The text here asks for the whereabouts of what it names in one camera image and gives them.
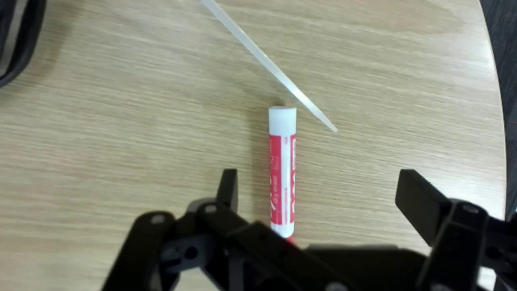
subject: light wood surface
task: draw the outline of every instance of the light wood surface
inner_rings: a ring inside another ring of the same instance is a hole
[[[336,122],[304,108],[297,226],[314,242],[427,250],[401,168],[503,216],[501,100],[472,0],[221,0]],[[50,0],[31,66],[0,90],[0,286],[99,289],[133,219],[181,216],[239,168],[268,216],[267,108],[289,101],[199,1]],[[183,289],[212,289],[189,273]]]

